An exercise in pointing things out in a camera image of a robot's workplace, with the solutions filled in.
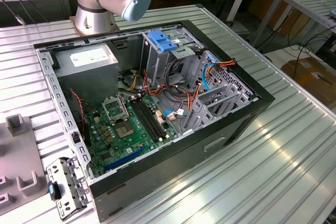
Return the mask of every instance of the red wire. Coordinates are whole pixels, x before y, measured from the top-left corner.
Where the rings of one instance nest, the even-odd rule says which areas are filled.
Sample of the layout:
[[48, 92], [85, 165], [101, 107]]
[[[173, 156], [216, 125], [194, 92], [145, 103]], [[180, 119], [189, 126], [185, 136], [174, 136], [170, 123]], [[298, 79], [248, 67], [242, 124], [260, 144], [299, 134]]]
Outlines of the red wire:
[[84, 124], [84, 111], [83, 111], [82, 102], [80, 101], [79, 96], [78, 96], [74, 91], [70, 90], [70, 93], [72, 93], [72, 94], [77, 98], [77, 100], [78, 100], [78, 102], [79, 102], [80, 113], [81, 113], [81, 115], [82, 115], [83, 134], [84, 134], [84, 126], [85, 126], [85, 124]]

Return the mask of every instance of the yellow wire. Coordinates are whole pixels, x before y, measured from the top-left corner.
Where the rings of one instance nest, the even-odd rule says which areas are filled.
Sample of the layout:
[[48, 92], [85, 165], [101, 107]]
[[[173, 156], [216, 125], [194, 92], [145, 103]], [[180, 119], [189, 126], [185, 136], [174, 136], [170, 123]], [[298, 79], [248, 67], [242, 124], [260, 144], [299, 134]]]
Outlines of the yellow wire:
[[134, 87], [135, 87], [135, 84], [136, 84], [136, 76], [134, 76], [134, 81], [133, 81], [133, 84], [132, 84], [132, 86], [130, 87], [130, 88], [128, 88], [128, 89], [126, 89], [127, 91], [131, 91], [131, 90], [133, 90], [134, 89]]
[[229, 60], [229, 61], [220, 61], [220, 64], [226, 64], [226, 63], [231, 63], [233, 60]]

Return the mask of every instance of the gray 3d-printed part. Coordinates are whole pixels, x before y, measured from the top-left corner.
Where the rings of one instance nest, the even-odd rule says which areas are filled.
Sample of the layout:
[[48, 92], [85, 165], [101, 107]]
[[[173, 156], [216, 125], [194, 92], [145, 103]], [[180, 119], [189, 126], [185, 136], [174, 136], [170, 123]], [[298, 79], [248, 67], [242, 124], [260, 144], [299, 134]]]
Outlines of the gray 3d-printed part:
[[28, 117], [0, 124], [0, 216], [47, 193], [48, 185]]
[[12, 136], [18, 136], [26, 131], [25, 122], [20, 114], [7, 117], [6, 124]]
[[44, 184], [40, 182], [40, 178], [36, 175], [36, 172], [32, 171], [32, 179], [23, 181], [21, 177], [16, 177], [17, 189], [21, 191], [24, 196], [30, 196], [43, 189]]
[[14, 201], [15, 199], [8, 193], [0, 195], [0, 209], [12, 205]]

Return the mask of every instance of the ram slot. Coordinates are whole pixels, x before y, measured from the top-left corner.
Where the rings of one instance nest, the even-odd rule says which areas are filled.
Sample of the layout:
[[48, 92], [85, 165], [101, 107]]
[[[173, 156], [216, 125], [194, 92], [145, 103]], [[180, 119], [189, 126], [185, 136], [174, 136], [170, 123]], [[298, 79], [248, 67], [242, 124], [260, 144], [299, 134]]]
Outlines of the ram slot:
[[161, 127], [160, 127], [159, 123], [157, 122], [157, 120], [153, 117], [153, 115], [149, 111], [148, 107], [142, 101], [139, 102], [139, 105], [140, 105], [140, 108], [144, 111], [145, 114], [147, 114], [148, 118], [152, 122], [151, 125], [154, 126], [157, 134], [160, 137], [164, 137], [163, 130], [161, 129]]
[[157, 142], [159, 141], [159, 138], [164, 137], [164, 132], [160, 128], [159, 123], [154, 119], [149, 109], [142, 101], [132, 101], [131, 106], [154, 142]]
[[141, 111], [139, 105], [135, 101], [132, 101], [131, 106], [134, 112], [136, 113], [136, 115], [138, 116], [138, 118], [140, 119], [142, 125], [145, 127], [148, 134], [151, 136], [153, 140], [155, 140], [156, 132], [150, 127], [150, 123], [145, 119], [145, 115]]

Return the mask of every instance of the blue pcie slot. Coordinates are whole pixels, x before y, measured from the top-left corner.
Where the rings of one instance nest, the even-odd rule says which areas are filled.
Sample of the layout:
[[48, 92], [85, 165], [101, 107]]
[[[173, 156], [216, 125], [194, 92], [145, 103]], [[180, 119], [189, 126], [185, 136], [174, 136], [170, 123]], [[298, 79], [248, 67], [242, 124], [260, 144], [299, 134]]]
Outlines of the blue pcie slot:
[[126, 156], [126, 157], [123, 157], [123, 158], [121, 158], [121, 159], [119, 159], [119, 160], [117, 160], [117, 161], [115, 161], [115, 162], [113, 162], [113, 163], [111, 163], [109, 165], [104, 166], [104, 171], [106, 172], [107, 170], [111, 170], [113, 168], [116, 168], [117, 166], [120, 166], [120, 165], [128, 162], [129, 160], [132, 160], [132, 159], [140, 156], [141, 153], [142, 153], [142, 151], [145, 148], [146, 148], [146, 146], [138, 149], [136, 152], [133, 152], [132, 154], [130, 154], [130, 155]]

